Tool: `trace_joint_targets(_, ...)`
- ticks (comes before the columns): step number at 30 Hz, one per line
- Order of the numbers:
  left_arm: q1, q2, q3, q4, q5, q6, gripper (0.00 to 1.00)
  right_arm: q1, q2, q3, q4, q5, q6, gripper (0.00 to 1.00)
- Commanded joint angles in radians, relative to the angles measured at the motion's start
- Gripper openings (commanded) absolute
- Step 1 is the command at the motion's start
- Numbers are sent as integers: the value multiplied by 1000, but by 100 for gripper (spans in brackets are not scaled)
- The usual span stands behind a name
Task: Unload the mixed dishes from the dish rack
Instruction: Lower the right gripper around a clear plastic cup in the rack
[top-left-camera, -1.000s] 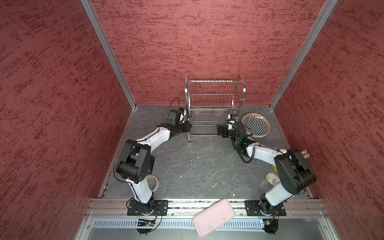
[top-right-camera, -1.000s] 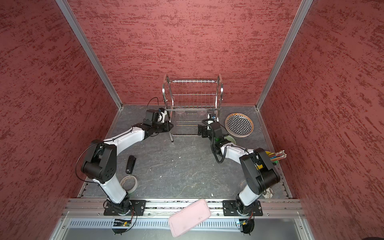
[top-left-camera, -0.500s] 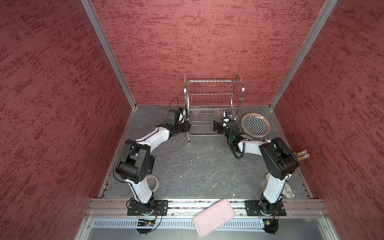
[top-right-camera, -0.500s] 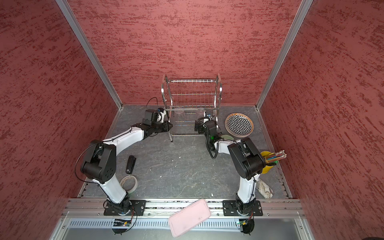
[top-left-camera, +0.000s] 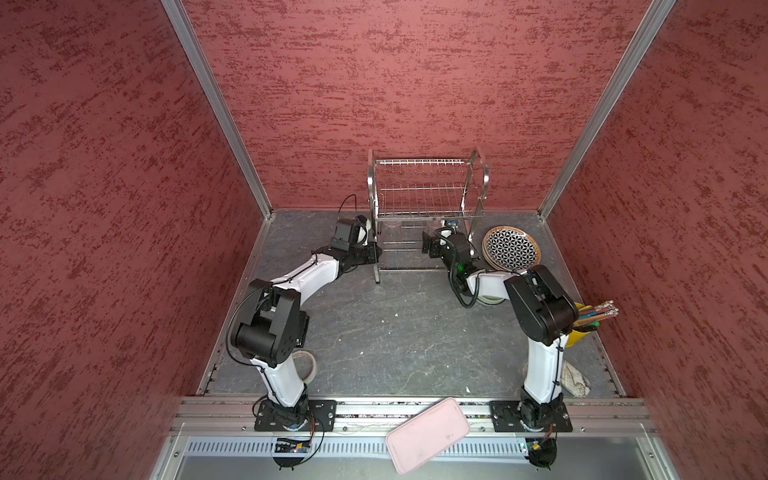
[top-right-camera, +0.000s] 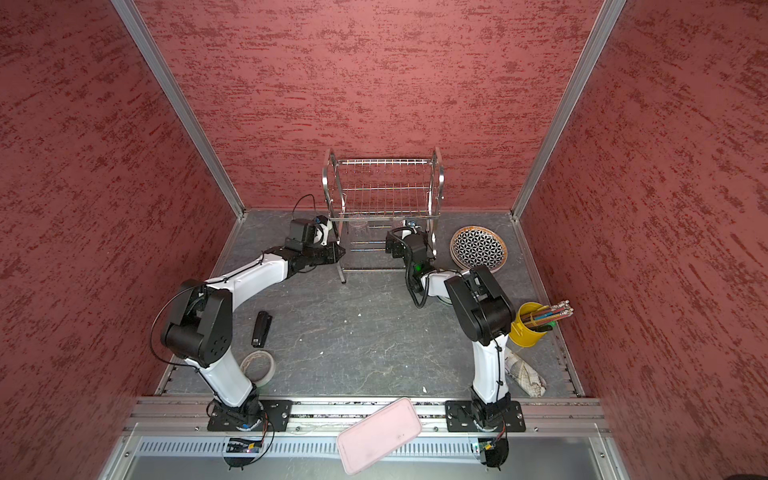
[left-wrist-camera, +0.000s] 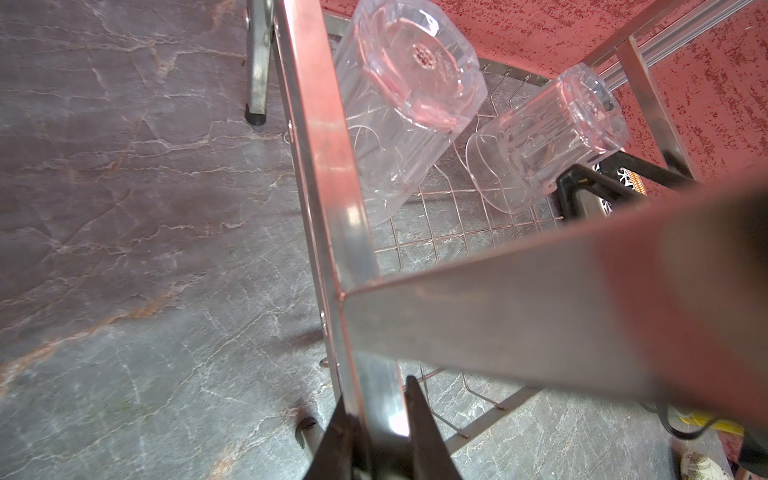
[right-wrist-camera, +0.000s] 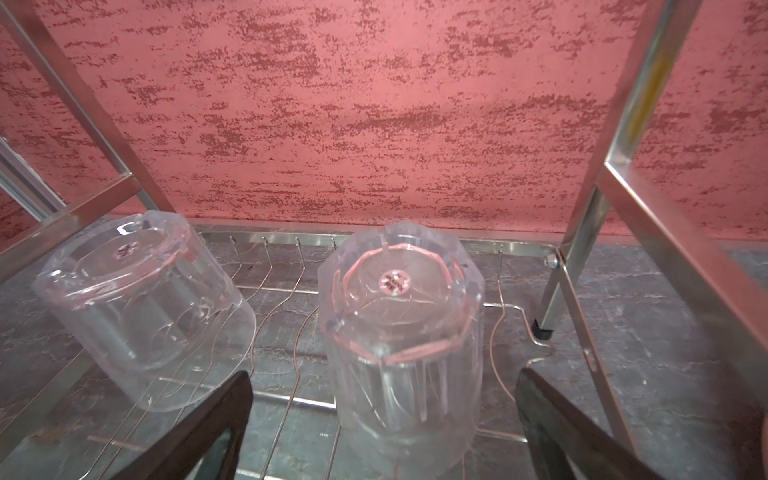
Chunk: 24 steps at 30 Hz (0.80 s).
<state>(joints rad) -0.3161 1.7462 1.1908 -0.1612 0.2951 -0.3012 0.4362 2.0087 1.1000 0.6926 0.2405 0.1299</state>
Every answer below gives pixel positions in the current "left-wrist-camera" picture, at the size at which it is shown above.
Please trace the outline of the white patterned plate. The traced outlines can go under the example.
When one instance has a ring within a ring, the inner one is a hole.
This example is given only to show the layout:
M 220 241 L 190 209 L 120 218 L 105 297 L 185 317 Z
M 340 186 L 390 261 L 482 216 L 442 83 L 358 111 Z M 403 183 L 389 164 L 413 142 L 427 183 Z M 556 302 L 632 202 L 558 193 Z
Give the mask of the white patterned plate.
M 632 172 L 625 167 L 617 167 L 616 169 L 602 167 L 600 164 L 595 164 L 593 170 L 597 173 L 606 175 L 619 183 L 625 188 L 635 191 L 641 195 L 647 195 L 647 189 L 639 175 Z

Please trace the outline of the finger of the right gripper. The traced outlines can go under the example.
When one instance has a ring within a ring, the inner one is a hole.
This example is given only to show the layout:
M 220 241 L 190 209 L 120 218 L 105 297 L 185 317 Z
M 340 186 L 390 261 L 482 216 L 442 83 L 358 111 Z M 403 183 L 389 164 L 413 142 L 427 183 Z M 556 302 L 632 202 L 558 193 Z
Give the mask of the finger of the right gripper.
M 555 186 L 565 222 L 605 218 L 614 207 L 646 199 L 619 181 L 580 164 L 559 175 Z
M 698 185 L 698 182 L 688 176 L 662 168 L 624 151 L 607 157 L 600 165 L 606 172 L 617 173 L 619 169 L 625 169 L 669 189 Z

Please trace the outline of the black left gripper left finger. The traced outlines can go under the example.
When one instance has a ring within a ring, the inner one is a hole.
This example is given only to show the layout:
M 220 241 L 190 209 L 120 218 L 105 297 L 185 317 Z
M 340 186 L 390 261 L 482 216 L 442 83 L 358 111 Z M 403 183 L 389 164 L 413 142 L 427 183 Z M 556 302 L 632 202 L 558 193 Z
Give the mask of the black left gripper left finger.
M 302 449 L 311 456 L 304 480 L 357 479 L 356 430 L 344 399 L 337 401 L 331 420 L 322 428 L 312 416 L 302 419 Z

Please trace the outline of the steel two-tier dish rack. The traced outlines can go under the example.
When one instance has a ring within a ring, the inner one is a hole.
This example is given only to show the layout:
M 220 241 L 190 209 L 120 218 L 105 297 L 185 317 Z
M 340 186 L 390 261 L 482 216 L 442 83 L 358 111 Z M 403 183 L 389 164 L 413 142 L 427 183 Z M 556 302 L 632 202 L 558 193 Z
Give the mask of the steel two-tier dish rack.
M 624 66 L 666 169 L 691 178 L 634 34 L 657 1 L 587 56 Z M 413 479 L 398 363 L 704 409 L 767 426 L 767 174 L 683 187 L 652 205 L 409 276 L 382 278 L 316 1 L 251 1 L 247 120 L 282 87 L 337 399 L 358 478 Z

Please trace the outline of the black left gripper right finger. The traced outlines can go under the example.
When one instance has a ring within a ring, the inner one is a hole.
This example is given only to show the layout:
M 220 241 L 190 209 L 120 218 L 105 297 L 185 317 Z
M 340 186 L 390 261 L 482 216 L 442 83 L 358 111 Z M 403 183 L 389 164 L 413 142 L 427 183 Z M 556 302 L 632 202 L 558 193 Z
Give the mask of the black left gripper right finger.
M 461 480 L 434 421 L 425 395 L 414 376 L 406 378 L 405 402 L 413 449 L 413 479 Z

